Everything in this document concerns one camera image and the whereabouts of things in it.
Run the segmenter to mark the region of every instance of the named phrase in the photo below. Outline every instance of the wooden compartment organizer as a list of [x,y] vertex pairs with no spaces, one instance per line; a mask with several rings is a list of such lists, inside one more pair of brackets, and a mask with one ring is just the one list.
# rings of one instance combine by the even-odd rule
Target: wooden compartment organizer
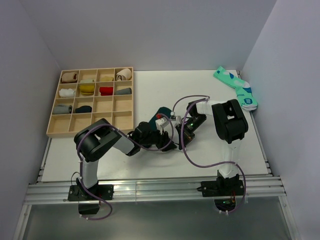
[[[129,80],[116,81],[117,73],[123,69],[130,69],[132,77]],[[64,73],[77,73],[77,82],[64,83]],[[82,129],[104,118],[124,133],[134,129],[134,70],[132,67],[98,68],[63,70],[51,110],[46,134],[51,138],[73,137]],[[81,83],[81,80],[93,79],[92,83]],[[82,94],[81,86],[94,85],[92,95]],[[101,96],[100,87],[113,87],[112,95]],[[132,93],[116,95],[116,91],[131,88]],[[73,89],[74,97],[60,97],[59,90]],[[53,114],[54,107],[59,104],[71,105],[72,112],[68,114]],[[75,109],[82,106],[92,107],[92,112],[76,113]]]

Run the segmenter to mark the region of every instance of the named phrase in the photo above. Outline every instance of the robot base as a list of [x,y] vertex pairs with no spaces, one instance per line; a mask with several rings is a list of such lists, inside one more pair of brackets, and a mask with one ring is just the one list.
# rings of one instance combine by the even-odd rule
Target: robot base
[[242,196],[245,192],[244,183],[242,180],[234,182],[232,187],[220,187],[218,180],[202,181],[201,187],[197,190],[202,192],[202,197],[227,197],[227,196]]

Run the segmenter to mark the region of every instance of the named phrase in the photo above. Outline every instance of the teal sock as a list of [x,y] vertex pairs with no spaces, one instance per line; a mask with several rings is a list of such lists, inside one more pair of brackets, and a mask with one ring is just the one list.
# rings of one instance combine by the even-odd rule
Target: teal sock
[[244,110],[252,111],[257,108],[258,103],[252,96],[252,90],[248,82],[236,77],[222,66],[216,70],[213,76],[235,89],[236,97]]

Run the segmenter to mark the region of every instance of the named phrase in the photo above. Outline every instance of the sock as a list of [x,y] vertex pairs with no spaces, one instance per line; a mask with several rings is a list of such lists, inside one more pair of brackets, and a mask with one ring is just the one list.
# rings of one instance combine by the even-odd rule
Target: sock
[[112,86],[101,86],[99,92],[101,96],[112,96],[114,88]]
[[81,107],[78,107],[74,110],[74,112],[76,114],[84,114],[84,113],[91,113],[92,112],[92,107],[91,106],[81,106]]
[[234,76],[222,66],[217,69],[213,76],[235,89],[236,97],[244,110],[252,111],[257,109],[258,103],[252,96],[252,90],[248,82]]

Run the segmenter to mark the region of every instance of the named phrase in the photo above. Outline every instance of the white enclosure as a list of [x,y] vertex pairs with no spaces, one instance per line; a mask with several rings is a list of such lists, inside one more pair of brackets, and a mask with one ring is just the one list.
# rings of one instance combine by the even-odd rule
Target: white enclosure
[[[2,0],[1,239],[13,237],[28,184],[37,179],[61,70],[125,66],[241,71],[258,101],[253,115],[265,154],[283,180],[301,237],[317,239],[319,10],[318,0]],[[148,78],[156,88],[159,79]],[[223,87],[224,97],[235,96]],[[143,88],[135,89],[137,99]],[[150,113],[137,112],[135,124]]]

